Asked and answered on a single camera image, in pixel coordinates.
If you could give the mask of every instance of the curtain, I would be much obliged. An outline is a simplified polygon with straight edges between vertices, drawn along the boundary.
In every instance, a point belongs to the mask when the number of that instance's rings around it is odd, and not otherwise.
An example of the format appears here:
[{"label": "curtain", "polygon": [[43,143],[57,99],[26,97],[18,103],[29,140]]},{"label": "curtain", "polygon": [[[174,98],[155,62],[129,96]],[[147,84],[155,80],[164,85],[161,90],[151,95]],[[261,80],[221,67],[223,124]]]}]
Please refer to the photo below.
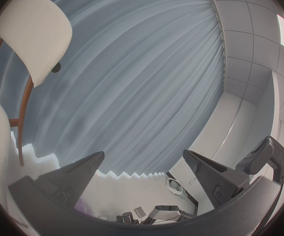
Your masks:
[{"label": "curtain", "polygon": [[[223,91],[211,1],[52,1],[73,36],[61,70],[32,90],[23,145],[32,143],[37,157],[54,153],[60,166],[104,151],[104,174],[167,172]],[[0,104],[9,118],[18,116],[28,76],[3,43]]]}]

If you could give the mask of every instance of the chair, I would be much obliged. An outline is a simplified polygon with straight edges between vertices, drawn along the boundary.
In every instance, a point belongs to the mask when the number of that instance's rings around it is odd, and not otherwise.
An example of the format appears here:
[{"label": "chair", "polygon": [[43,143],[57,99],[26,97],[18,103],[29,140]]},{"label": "chair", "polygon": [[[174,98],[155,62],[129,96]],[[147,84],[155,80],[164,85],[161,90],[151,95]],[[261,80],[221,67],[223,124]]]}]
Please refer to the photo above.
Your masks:
[{"label": "chair", "polygon": [[21,166],[23,124],[31,90],[50,73],[60,69],[60,59],[72,38],[65,14],[50,0],[12,0],[0,16],[0,47],[9,45],[26,65],[30,74],[23,94],[19,117],[9,119],[18,127],[17,144]]}]

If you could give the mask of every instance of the floor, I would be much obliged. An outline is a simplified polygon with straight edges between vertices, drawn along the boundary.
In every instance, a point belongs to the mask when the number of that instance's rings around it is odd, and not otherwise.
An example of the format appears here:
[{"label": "floor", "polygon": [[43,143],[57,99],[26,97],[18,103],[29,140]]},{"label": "floor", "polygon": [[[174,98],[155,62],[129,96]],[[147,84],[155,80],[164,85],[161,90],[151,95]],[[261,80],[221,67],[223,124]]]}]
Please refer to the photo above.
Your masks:
[{"label": "floor", "polygon": [[[39,175],[59,168],[54,154],[37,158],[31,145],[23,147],[23,158],[23,167],[12,167],[9,170],[9,184],[25,175],[37,179]],[[11,164],[18,163],[16,157],[10,160]],[[135,208],[142,207],[148,215],[157,205],[177,205],[179,209],[193,213],[195,205],[188,198],[183,199],[166,188],[167,178],[163,173],[148,176],[128,176],[124,173],[117,177],[112,172],[104,175],[97,171],[82,197],[89,203],[96,217],[103,216],[111,221],[128,211],[132,212],[134,219],[138,219]]]}]

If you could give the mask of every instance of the blue curtain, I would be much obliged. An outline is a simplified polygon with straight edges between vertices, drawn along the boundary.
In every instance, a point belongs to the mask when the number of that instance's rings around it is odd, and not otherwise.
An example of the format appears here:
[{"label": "blue curtain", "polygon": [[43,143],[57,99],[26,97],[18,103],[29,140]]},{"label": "blue curtain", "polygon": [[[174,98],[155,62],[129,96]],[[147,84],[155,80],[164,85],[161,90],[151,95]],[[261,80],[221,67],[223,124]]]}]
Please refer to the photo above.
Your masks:
[{"label": "blue curtain", "polygon": [[[104,174],[167,172],[223,91],[223,47],[210,0],[52,0],[73,37],[28,103],[23,144],[61,166],[105,151]],[[18,116],[29,74],[4,43],[0,104]]]}]

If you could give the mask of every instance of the purple object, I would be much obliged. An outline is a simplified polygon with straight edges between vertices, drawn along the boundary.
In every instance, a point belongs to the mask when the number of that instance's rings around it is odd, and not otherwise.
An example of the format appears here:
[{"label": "purple object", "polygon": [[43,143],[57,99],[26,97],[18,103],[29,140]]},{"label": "purple object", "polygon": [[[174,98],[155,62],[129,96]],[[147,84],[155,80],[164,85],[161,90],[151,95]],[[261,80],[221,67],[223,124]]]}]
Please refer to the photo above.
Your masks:
[{"label": "purple object", "polygon": [[74,206],[74,209],[86,215],[95,217],[91,206],[82,197],[80,197],[80,199],[77,201],[77,203]]}]

